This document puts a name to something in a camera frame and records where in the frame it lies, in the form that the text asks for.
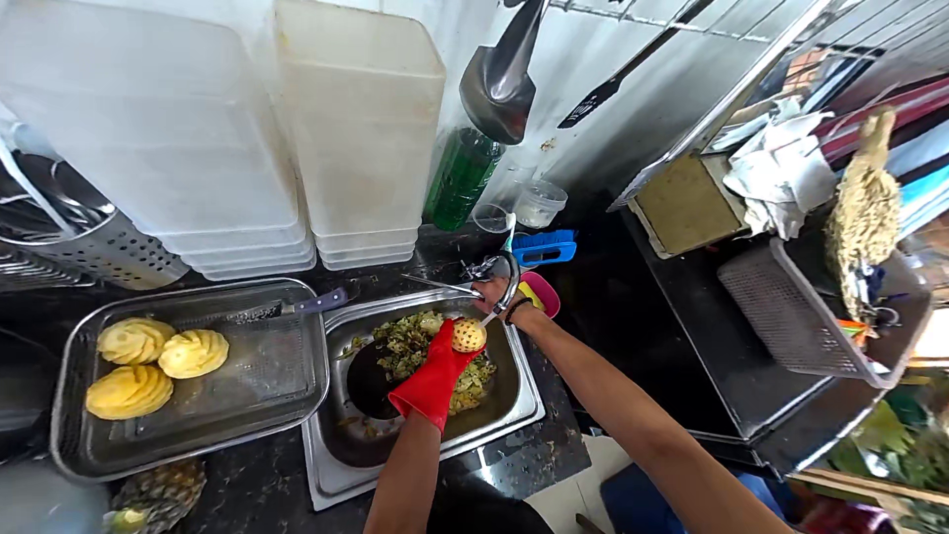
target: pink container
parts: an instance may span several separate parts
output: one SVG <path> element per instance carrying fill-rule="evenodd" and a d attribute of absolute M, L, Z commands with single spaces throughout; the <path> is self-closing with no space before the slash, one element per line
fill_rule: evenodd
<path fill-rule="evenodd" d="M 530 288 L 533 289 L 537 294 L 537 298 L 540 298 L 540 301 L 547 307 L 544 313 L 553 319 L 553 317 L 557 315 L 557 312 L 560 311 L 560 297 L 557 296 L 556 291 L 553 291 L 553 287 L 544 280 L 544 277 L 541 277 L 533 271 L 522 273 L 521 281 L 527 282 Z"/>

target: plastic cup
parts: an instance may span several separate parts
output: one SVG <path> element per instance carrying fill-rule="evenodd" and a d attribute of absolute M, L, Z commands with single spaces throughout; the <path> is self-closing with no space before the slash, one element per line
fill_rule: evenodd
<path fill-rule="evenodd" d="M 529 228 L 545 228 L 565 205 L 566 191 L 548 181 L 532 181 L 517 197 L 514 214 L 517 222 Z"/>
<path fill-rule="evenodd" d="M 496 204 L 478 204 L 472 210 L 472 219 L 478 228 L 492 234 L 503 234 L 508 228 L 508 211 Z"/>

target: red rubber glove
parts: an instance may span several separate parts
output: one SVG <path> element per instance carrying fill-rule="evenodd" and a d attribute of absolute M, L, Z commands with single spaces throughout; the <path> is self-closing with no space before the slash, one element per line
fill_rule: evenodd
<path fill-rule="evenodd" d="M 473 353 L 460 353 L 452 349 L 452 334 L 455 321 L 445 319 L 435 339 L 428 346 L 428 359 L 408 380 L 389 393 L 389 402 L 408 417 L 415 410 L 445 433 L 448 420 L 448 403 L 455 390 L 455 383 L 465 367 L 484 347 Z"/>

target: spiral cut pineapple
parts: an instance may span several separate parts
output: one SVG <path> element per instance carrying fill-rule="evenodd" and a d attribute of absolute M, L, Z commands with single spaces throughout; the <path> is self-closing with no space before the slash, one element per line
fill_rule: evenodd
<path fill-rule="evenodd" d="M 194 378 L 221 367 L 230 344 L 213 330 L 189 330 L 165 343 L 158 365 L 172 378 Z"/>
<path fill-rule="evenodd" d="M 142 365 L 157 360 L 172 335 L 175 329 L 171 325 L 147 317 L 131 317 L 103 330 L 96 348 L 106 361 Z"/>
<path fill-rule="evenodd" d="M 85 408 L 101 419 L 142 417 L 164 406 L 173 389 L 171 379 L 155 367 L 123 366 L 89 386 Z"/>

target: pineapple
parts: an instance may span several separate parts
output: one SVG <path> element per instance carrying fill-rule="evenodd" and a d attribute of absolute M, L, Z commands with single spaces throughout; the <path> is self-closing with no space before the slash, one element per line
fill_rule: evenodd
<path fill-rule="evenodd" d="M 175 526 L 195 506 L 207 479 L 204 464 L 182 460 L 132 475 L 102 517 L 106 534 L 158 534 Z"/>

